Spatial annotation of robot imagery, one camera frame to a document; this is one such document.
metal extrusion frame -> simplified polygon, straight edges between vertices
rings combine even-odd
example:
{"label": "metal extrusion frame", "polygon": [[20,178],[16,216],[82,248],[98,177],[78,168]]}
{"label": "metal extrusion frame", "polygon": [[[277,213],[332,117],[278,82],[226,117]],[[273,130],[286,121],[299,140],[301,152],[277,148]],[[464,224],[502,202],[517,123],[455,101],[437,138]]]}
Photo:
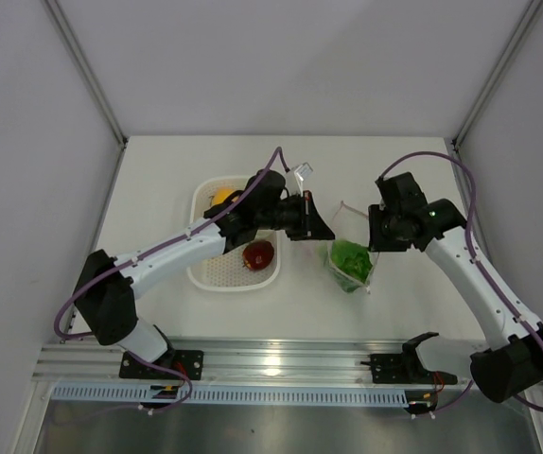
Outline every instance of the metal extrusion frame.
{"label": "metal extrusion frame", "polygon": [[[303,341],[171,339],[182,350],[202,350],[204,367],[192,404],[404,408],[405,391],[429,385],[379,385],[372,353],[399,353],[402,340]],[[51,400],[151,402],[144,380],[118,377],[123,351],[94,340],[43,346],[32,377],[33,395],[13,452],[32,453]],[[447,388],[461,390],[467,381]],[[161,380],[157,385],[176,385]]]}
{"label": "metal extrusion frame", "polygon": [[467,134],[475,125],[475,122],[482,114],[484,108],[492,98],[493,94],[500,86],[505,74],[511,67],[511,63],[516,58],[517,52],[523,46],[536,21],[543,12],[543,0],[530,0],[526,9],[522,12],[507,44],[503,47],[494,67],[486,78],[482,89],[478,93],[476,100],[469,109],[457,135],[454,139],[454,148],[458,151],[463,144]]}

yellow fruit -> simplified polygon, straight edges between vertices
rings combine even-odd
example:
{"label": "yellow fruit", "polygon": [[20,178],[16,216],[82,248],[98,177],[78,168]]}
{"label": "yellow fruit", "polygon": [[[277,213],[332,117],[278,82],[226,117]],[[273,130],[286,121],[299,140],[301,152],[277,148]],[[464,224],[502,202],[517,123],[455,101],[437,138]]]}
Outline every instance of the yellow fruit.
{"label": "yellow fruit", "polygon": [[220,203],[223,203],[225,199],[230,197],[233,192],[235,192],[235,189],[232,189],[231,187],[220,187],[217,190],[217,193],[215,194],[215,197],[211,200],[211,206],[218,205]]}

white plastic tray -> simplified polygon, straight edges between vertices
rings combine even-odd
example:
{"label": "white plastic tray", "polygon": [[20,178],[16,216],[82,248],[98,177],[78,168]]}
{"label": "white plastic tray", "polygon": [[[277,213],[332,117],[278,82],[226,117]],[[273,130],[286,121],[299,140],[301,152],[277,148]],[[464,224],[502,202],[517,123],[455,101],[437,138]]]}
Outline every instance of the white plastic tray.
{"label": "white plastic tray", "polygon": [[[201,218],[210,208],[211,200],[221,187],[244,189],[250,177],[229,176],[213,178],[196,189],[192,199],[190,219]],[[248,245],[240,246],[220,257],[204,260],[187,269],[189,280],[198,288],[210,291],[245,291],[263,288],[272,282],[280,272],[280,235],[277,232],[259,231],[255,239],[269,241],[274,250],[273,261],[261,271],[250,271],[242,261],[242,251]]]}

purple cable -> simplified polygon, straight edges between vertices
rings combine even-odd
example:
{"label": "purple cable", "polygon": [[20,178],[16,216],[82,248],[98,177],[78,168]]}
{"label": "purple cable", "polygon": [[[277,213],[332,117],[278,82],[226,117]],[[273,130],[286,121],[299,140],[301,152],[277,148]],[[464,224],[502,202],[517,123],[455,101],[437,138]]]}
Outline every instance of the purple cable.
{"label": "purple cable", "polygon": [[[223,211],[221,211],[215,217],[207,220],[204,224],[202,224],[202,225],[196,227],[194,230],[192,230],[191,235],[192,236],[197,235],[202,230],[207,228],[209,225],[211,225],[214,222],[217,222],[219,219],[223,218],[225,215],[227,215],[229,212],[231,212],[234,208],[236,208],[239,204],[241,204],[242,201],[244,199],[246,199],[246,197],[253,191],[253,189],[255,189],[256,186],[261,182],[261,180],[263,180],[263,177],[265,177],[265,174],[270,171],[270,169],[272,168],[272,164],[275,161],[275,159],[278,157],[278,155],[280,156],[280,161],[282,162],[282,166],[284,166],[284,169],[287,169],[287,171],[289,171],[287,163],[286,163],[286,161],[284,159],[284,154],[282,153],[282,147],[276,148],[275,151],[273,152],[273,154],[271,155],[271,158],[268,161],[268,163],[257,174],[256,178],[253,181],[253,184],[251,184],[249,187],[247,187],[244,190],[244,192],[242,193],[242,195],[235,202],[233,202],[230,206],[225,208]],[[140,253],[139,255],[137,255],[137,259],[138,260],[143,260],[143,259],[149,257],[150,255],[152,255],[153,253],[157,253],[157,252],[161,251],[162,249],[165,249],[165,248],[167,248],[169,246],[172,246],[175,243],[178,243],[179,241],[183,241],[184,239],[187,239],[186,234],[179,235],[179,236],[176,236],[174,238],[171,238],[170,240],[165,241],[164,243],[161,243],[161,244],[159,244],[157,246],[154,246],[153,248],[145,251],[144,253]],[[60,308],[59,312],[55,316],[55,321],[54,321],[54,324],[53,324],[53,329],[55,330],[55,334],[58,335],[60,338],[62,338],[64,340],[79,339],[79,338],[84,338],[86,336],[91,336],[93,334],[91,331],[85,331],[83,333],[75,333],[75,334],[67,334],[67,333],[64,333],[63,331],[61,331],[60,323],[61,323],[61,319],[63,318],[63,314],[80,296],[82,296],[84,293],[86,293],[94,285],[98,284],[99,282],[101,282],[106,277],[111,276],[115,272],[122,271],[122,270],[124,270],[125,268],[127,268],[127,267],[129,267],[131,265],[132,265],[132,262],[130,260],[127,260],[126,262],[121,263],[120,265],[117,265],[116,267],[101,273],[100,275],[95,277],[93,280],[91,280],[87,284],[85,284],[83,287],[79,288],[76,292],[74,292],[74,294],[63,304],[63,306]]]}
{"label": "purple cable", "polygon": [[[184,395],[181,399],[176,400],[175,402],[172,402],[170,404],[164,405],[160,409],[149,409],[151,411],[151,414],[158,414],[162,413],[163,411],[167,411],[171,408],[177,407],[178,405],[183,404],[187,399],[189,399],[194,391],[194,384],[189,379],[187,375],[182,374],[181,372],[173,371],[172,369],[168,369],[166,367],[158,366],[156,364],[152,364],[151,362],[147,362],[144,359],[141,359],[137,355],[131,353],[131,356],[139,363],[143,364],[144,366],[149,367],[150,369],[155,369],[156,371],[164,372],[166,374],[175,375],[181,380],[183,380],[185,383],[187,383],[187,386],[189,387],[189,390],[187,391],[187,394]],[[122,405],[116,405],[114,407],[109,407],[108,409],[98,410],[94,411],[92,413],[89,413],[85,416],[82,416],[80,418],[72,419],[70,421],[64,421],[62,423],[53,421],[53,423],[56,426],[68,426],[72,424],[79,424],[84,423],[86,421],[90,421],[91,419],[101,416],[102,414],[111,413],[112,411],[118,411],[118,410],[145,410],[145,408],[140,409],[139,407],[135,407],[134,404],[122,404]]]}
{"label": "purple cable", "polygon": [[470,380],[469,383],[467,384],[467,386],[465,387],[465,389],[463,390],[462,393],[459,394],[459,396],[454,399],[453,401],[451,402],[448,402],[447,404],[445,404],[444,406],[440,407],[439,409],[435,409],[435,411],[433,412],[434,414],[437,414],[437,413],[441,413],[442,411],[445,411],[445,410],[448,410],[450,408],[452,408],[453,406],[455,406],[458,402],[461,401],[461,399],[467,394],[469,393],[469,390],[471,389],[471,387],[473,386],[473,380]]}
{"label": "purple cable", "polygon": [[[410,153],[405,156],[402,156],[400,159],[395,161],[393,164],[387,167],[387,169],[385,169],[383,173],[381,173],[380,178],[385,178],[387,173],[389,173],[392,169],[394,169],[398,164],[402,163],[403,161],[406,161],[407,159],[414,158],[416,156],[435,156],[438,158],[446,159],[447,161],[450,161],[455,166],[460,167],[461,170],[464,172],[464,174],[467,176],[467,179],[469,180],[469,185],[470,185],[470,202],[469,202],[469,209],[467,210],[467,220],[466,220],[466,225],[465,225],[465,230],[464,230],[464,240],[465,240],[465,243],[467,244],[467,249],[469,250],[471,259],[474,261],[474,263],[478,267],[478,270],[480,271],[484,279],[488,282],[488,285],[490,285],[492,290],[494,290],[497,293],[500,300],[507,306],[507,308],[514,315],[514,317],[516,317],[516,319],[519,319],[519,317],[521,317],[521,313],[517,310],[517,307],[513,303],[511,303],[511,301],[509,301],[509,298],[507,297],[507,295],[503,293],[503,291],[500,289],[499,284],[497,284],[494,278],[490,275],[490,273],[488,272],[486,267],[483,265],[483,263],[476,259],[477,253],[473,246],[472,227],[473,227],[473,217],[474,217],[475,208],[476,208],[477,188],[476,188],[476,182],[471,170],[461,161],[455,158],[452,158],[450,156],[446,156],[445,154],[438,153],[435,151],[416,151],[414,153]],[[520,321],[520,322],[521,322],[521,325],[526,329],[526,331],[528,331],[528,333],[531,335],[531,337],[536,341],[541,351],[543,352],[543,340],[540,339],[538,334],[536,334],[536,331],[534,331],[534,328],[532,328],[530,324],[526,321]],[[524,399],[523,397],[519,395],[516,395],[515,398],[520,403],[524,404],[526,407],[529,407],[536,411],[543,412],[543,407],[533,404],[532,402],[528,402],[526,399]]]}
{"label": "purple cable", "polygon": [[284,154],[282,154],[282,149],[280,148],[280,162],[282,163],[282,167],[284,168],[285,172],[290,172],[290,167],[287,165],[286,160],[284,159]]}

